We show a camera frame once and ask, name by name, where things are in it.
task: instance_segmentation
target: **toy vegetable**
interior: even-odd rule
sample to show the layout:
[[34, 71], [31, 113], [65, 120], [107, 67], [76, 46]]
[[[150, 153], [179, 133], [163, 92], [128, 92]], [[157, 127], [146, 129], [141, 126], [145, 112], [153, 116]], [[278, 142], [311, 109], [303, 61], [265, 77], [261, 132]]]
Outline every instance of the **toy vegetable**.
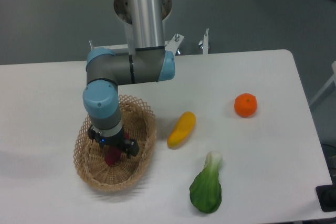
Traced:
[[196, 176], [189, 188], [191, 203], [206, 214], [215, 212], [222, 203], [222, 187], [218, 173], [221, 164], [221, 153], [209, 152], [206, 155], [203, 170]]

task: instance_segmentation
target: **wicker basket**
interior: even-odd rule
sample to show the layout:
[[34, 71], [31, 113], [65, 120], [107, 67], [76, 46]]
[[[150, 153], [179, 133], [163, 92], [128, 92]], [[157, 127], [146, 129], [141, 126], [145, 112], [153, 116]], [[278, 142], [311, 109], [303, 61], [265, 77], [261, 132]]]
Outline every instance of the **wicker basket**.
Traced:
[[119, 106], [125, 132], [137, 140], [140, 150], [131, 158], [122, 153], [117, 163], [108, 166], [104, 161], [108, 146], [100, 148], [88, 138], [91, 121], [87, 116], [79, 131], [73, 158], [77, 174], [94, 189], [120, 191], [133, 186], [146, 171], [154, 150], [156, 128], [151, 108], [141, 99], [128, 95], [119, 96]]

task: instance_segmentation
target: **metal bracket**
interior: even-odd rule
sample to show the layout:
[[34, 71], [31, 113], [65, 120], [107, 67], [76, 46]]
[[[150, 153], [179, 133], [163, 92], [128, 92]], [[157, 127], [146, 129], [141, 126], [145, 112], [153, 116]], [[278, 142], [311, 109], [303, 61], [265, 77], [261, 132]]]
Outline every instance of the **metal bracket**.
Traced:
[[334, 72], [333, 75], [309, 101], [309, 107], [311, 110], [317, 108], [336, 88], [336, 61], [334, 61], [331, 67]]
[[182, 43], [183, 39], [184, 39], [183, 35], [175, 34], [174, 37], [171, 39], [171, 41], [168, 41], [168, 44], [165, 46], [165, 50], [171, 51], [173, 52], [174, 55], [176, 55], [178, 47]]
[[205, 29], [205, 34], [203, 37], [203, 54], [207, 55], [209, 49], [209, 28]]

